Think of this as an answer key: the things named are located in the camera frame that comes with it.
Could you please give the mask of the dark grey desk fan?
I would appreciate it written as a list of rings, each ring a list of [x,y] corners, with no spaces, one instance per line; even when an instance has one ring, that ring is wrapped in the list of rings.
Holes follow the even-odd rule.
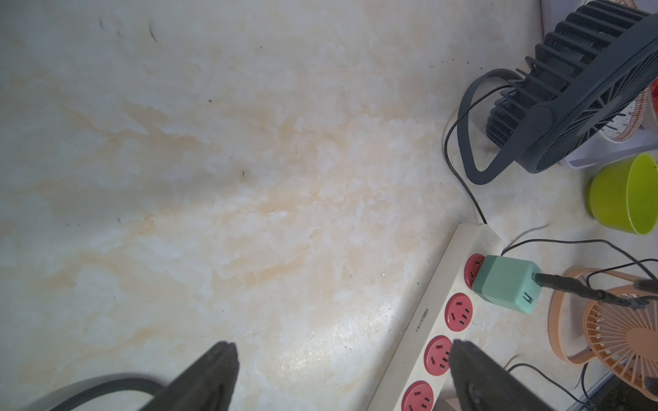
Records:
[[[536,45],[529,72],[498,68],[467,88],[457,137],[464,171],[488,184],[512,163],[532,174],[562,161],[610,123],[657,77],[657,16],[611,1],[590,1]],[[486,80],[503,80],[490,111],[487,137],[500,149],[480,171],[466,116]]]

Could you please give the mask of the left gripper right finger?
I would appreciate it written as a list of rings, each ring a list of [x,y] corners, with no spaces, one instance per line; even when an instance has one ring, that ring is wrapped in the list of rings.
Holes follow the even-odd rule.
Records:
[[[449,366],[462,410],[551,410],[471,342],[453,341]]]

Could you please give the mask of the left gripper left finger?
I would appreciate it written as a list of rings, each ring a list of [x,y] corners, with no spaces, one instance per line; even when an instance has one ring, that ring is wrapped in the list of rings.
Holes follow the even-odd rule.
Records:
[[[218,342],[142,410],[228,410],[240,364],[234,342]]]

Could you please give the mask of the green USB power adapter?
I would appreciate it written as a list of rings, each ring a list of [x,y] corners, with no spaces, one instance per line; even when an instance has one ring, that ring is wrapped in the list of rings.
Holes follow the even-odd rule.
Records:
[[[529,260],[488,255],[471,285],[483,300],[519,313],[532,314],[541,294],[533,276],[541,268]]]

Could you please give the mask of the white red power strip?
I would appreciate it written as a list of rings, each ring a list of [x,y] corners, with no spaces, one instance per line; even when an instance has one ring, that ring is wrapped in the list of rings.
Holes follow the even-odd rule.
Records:
[[[453,342],[474,319],[469,285],[502,240],[486,224],[457,226],[380,381],[369,410],[432,410],[450,376]]]

